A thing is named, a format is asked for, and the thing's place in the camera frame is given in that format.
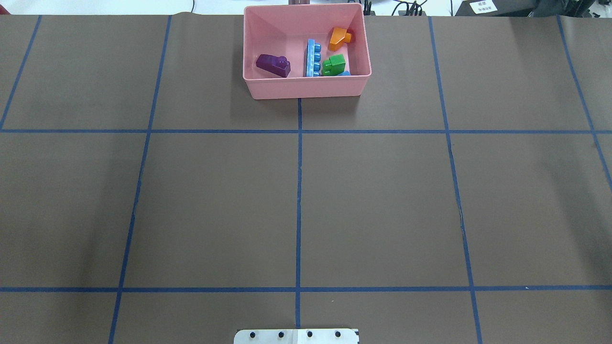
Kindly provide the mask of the purple toy block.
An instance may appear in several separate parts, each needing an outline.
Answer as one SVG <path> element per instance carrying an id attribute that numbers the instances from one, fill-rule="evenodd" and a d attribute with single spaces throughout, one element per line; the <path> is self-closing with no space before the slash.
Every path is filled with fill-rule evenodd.
<path id="1" fill-rule="evenodd" d="M 261 54 L 256 59 L 256 67 L 282 78 L 287 78 L 291 72 L 291 63 L 285 56 Z"/>

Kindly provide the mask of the green toy block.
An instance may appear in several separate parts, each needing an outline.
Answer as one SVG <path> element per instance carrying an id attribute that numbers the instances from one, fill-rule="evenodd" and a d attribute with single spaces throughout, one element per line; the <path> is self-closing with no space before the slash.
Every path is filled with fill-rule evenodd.
<path id="1" fill-rule="evenodd" d="M 343 54 L 328 57 L 321 64 L 322 76 L 337 76 L 342 74 L 346 68 L 346 60 Z"/>

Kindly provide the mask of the long blue toy block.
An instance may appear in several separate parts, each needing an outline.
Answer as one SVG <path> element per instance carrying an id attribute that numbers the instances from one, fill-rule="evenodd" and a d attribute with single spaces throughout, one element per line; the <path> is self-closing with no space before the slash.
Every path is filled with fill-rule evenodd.
<path id="1" fill-rule="evenodd" d="M 305 77 L 321 76 L 321 44 L 308 39 L 306 46 Z"/>

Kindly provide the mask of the orange toy block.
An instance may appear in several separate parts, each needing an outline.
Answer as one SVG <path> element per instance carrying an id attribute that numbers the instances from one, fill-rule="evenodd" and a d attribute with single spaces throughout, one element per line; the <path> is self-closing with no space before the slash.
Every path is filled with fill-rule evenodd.
<path id="1" fill-rule="evenodd" d="M 328 42 L 328 50 L 330 50 L 330 52 L 337 52 L 344 45 L 352 42 L 352 39 L 353 35 L 348 29 L 334 27 Z"/>

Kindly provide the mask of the pink plastic box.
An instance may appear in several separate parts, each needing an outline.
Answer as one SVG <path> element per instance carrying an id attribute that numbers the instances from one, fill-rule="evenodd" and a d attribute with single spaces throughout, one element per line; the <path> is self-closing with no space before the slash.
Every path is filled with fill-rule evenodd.
<path id="1" fill-rule="evenodd" d="M 334 27 L 346 28 L 352 42 L 328 50 Z M 305 77 L 308 39 L 321 44 L 321 64 L 343 54 L 351 76 Z M 285 56 L 291 72 L 282 78 L 256 67 L 261 54 Z M 359 3 L 249 6 L 243 16 L 243 80 L 254 99 L 360 96 L 372 74 L 364 15 Z"/>

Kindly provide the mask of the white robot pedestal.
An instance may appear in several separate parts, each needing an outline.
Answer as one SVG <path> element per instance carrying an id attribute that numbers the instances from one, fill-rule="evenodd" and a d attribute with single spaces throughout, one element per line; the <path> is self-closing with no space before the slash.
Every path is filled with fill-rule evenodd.
<path id="1" fill-rule="evenodd" d="M 359 344 L 358 329 L 243 329 L 237 331 L 234 344 Z"/>

